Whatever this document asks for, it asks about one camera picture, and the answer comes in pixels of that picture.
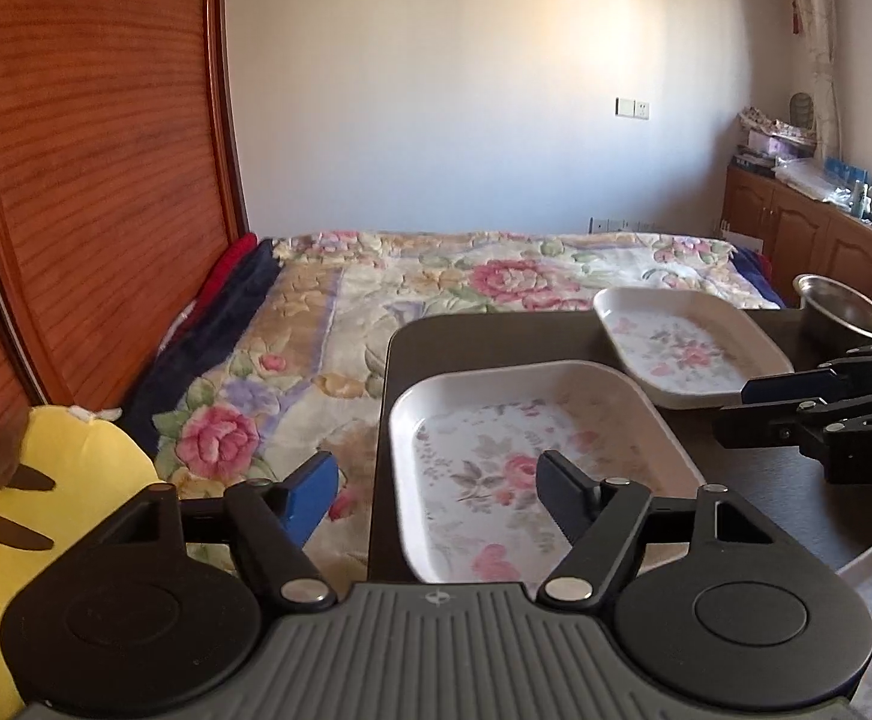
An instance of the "bedspread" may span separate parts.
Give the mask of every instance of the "bedspread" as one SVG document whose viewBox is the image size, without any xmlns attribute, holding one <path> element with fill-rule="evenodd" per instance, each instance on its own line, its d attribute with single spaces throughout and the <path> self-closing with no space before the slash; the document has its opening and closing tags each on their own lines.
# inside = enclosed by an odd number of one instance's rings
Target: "bedspread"
<svg viewBox="0 0 872 720">
<path fill-rule="evenodd" d="M 318 448 L 341 490 L 306 546 L 336 589 L 365 578 L 386 348 L 432 314 L 591 308 L 606 287 L 702 290 L 774 308 L 722 241 L 610 233 L 404 235 L 333 232 L 279 242 L 284 270 L 223 365 L 156 415 L 156 469 L 184 497 L 247 477 L 282 479 Z M 204 546 L 202 557 L 226 556 Z"/>
</svg>

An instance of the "red fabric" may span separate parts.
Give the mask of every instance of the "red fabric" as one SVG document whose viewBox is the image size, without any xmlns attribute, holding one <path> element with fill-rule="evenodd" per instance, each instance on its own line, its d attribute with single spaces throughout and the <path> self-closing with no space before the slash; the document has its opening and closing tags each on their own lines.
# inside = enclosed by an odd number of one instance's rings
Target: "red fabric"
<svg viewBox="0 0 872 720">
<path fill-rule="evenodd" d="M 209 275 L 206 276 L 202 289 L 196 296 L 196 304 L 194 304 L 192 312 L 186 319 L 183 319 L 178 328 L 175 328 L 173 340 L 170 343 L 175 343 L 182 338 L 182 335 L 205 314 L 209 306 L 212 305 L 212 301 L 216 299 L 218 291 L 223 288 L 223 284 L 226 284 L 226 279 L 228 279 L 232 269 L 239 265 L 242 258 L 254 250 L 257 245 L 259 245 L 259 239 L 255 233 L 247 233 L 223 252 L 223 256 L 218 258 L 216 264 L 212 266 L 212 271 L 209 271 Z"/>
<path fill-rule="evenodd" d="M 756 253 L 756 259 L 759 260 L 759 269 L 762 271 L 762 275 L 765 276 L 766 281 L 772 282 L 773 264 L 769 261 L 769 258 L 764 254 Z"/>
</svg>

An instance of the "silver screw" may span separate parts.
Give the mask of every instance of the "silver screw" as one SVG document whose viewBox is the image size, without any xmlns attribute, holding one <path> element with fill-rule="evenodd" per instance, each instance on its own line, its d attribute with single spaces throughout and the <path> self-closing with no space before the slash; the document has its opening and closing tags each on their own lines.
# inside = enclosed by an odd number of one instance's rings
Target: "silver screw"
<svg viewBox="0 0 872 720">
<path fill-rule="evenodd" d="M 282 597 L 294 604 L 317 604 L 329 597 L 329 585 L 321 579 L 293 579 L 279 590 Z"/>
<path fill-rule="evenodd" d="M 571 604 L 584 601 L 592 596 L 592 586 L 585 579 L 578 577 L 557 577 L 546 583 L 546 595 L 554 601 Z"/>
</svg>

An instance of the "tray rim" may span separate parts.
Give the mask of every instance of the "tray rim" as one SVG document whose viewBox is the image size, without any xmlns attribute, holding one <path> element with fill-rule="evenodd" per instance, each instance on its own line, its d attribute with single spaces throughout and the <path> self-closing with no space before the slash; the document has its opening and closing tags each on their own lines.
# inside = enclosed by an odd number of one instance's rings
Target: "tray rim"
<svg viewBox="0 0 872 720">
<path fill-rule="evenodd" d="M 761 371 L 762 376 L 781 375 L 792 373 L 795 370 L 785 352 L 783 352 L 783 350 L 778 347 L 766 332 L 759 327 L 759 324 L 756 324 L 756 321 L 750 317 L 749 314 L 737 306 L 732 305 L 732 303 L 727 300 L 719 298 L 718 295 L 710 295 L 709 293 L 699 292 L 698 290 L 663 290 L 646 287 L 607 287 L 605 290 L 599 290 L 594 298 L 592 298 L 592 307 L 596 312 L 596 316 L 599 317 L 599 322 L 602 324 L 606 336 L 609 338 L 612 348 L 615 351 L 616 356 L 619 358 L 619 362 L 622 363 L 626 373 L 636 380 L 636 383 L 639 383 L 639 386 L 641 386 L 646 394 L 649 395 L 650 400 L 663 409 L 690 410 L 719 408 L 721 406 L 732 405 L 733 403 L 739 402 L 741 389 L 738 391 L 736 389 L 723 389 L 722 391 L 713 391 L 708 392 L 707 394 L 684 394 L 684 392 L 664 389 L 662 386 L 658 386 L 658 384 L 640 376 L 634 370 L 634 367 L 630 365 L 628 355 L 623 351 L 620 344 L 617 343 L 615 333 L 613 333 L 607 325 L 607 308 L 605 305 L 601 305 L 601 303 L 605 303 L 609 298 L 612 298 L 612 296 L 635 295 L 636 293 L 640 296 L 651 293 L 662 303 L 665 303 L 666 301 L 709 303 L 713 307 L 716 307 L 715 311 L 717 313 L 723 313 L 735 317 L 737 322 L 746 325 L 747 329 L 751 331 L 751 336 L 759 340 L 759 343 L 763 346 L 764 352 L 777 357 L 777 362 L 780 363 L 780 369 Z M 685 316 L 685 314 L 676 313 L 674 316 Z"/>
<path fill-rule="evenodd" d="M 437 571 L 432 570 L 432 566 L 428 560 L 420 562 L 418 551 L 416 548 L 422 542 L 426 542 L 425 523 L 426 515 L 422 504 L 422 494 L 418 485 L 418 474 L 413 473 L 413 463 L 404 458 L 401 448 L 398 445 L 399 440 L 402 440 L 403 431 L 397 425 L 402 422 L 402 412 L 405 410 L 405 403 L 409 401 L 410 396 L 415 394 L 422 386 L 433 386 L 433 382 L 439 382 L 450 379 L 466 379 L 476 376 L 492 376 L 494 374 L 513 375 L 524 371 L 545 370 L 545 368 L 557 367 L 586 367 L 591 370 L 598 370 L 601 373 L 610 373 L 613 377 L 619 379 L 620 384 L 634 391 L 636 397 L 646 407 L 646 412 L 649 418 L 653 418 L 661 432 L 668 442 L 673 445 L 674 452 L 682 459 L 685 469 L 689 475 L 695 477 L 698 487 L 706 483 L 705 477 L 692 458 L 689 456 L 682 442 L 679 441 L 672 428 L 663 419 L 663 416 L 658 413 L 657 408 L 650 400 L 649 396 L 639 386 L 639 383 L 626 375 L 621 370 L 617 370 L 610 365 L 605 365 L 602 362 L 593 362 L 591 360 L 552 360 L 549 362 L 529 362 L 525 365 L 501 365 L 501 367 L 476 368 L 475 370 L 452 371 L 449 373 L 439 373 L 436 376 L 430 376 L 426 379 L 416 382 L 409 389 L 406 389 L 403 394 L 399 395 L 394 404 L 392 404 L 389 412 L 389 451 L 391 452 L 391 469 L 392 480 L 394 481 L 395 492 L 395 511 L 396 511 L 396 527 L 398 528 L 399 543 L 402 547 L 402 554 L 405 557 L 406 563 L 413 574 L 424 584 L 471 584 L 471 581 L 460 581 L 453 583 L 439 576 Z M 415 420 L 410 436 L 415 435 L 419 423 L 424 419 Z M 412 496 L 404 495 L 403 490 L 412 489 Z M 407 522 L 412 523 L 412 531 L 405 527 Z"/>
</svg>

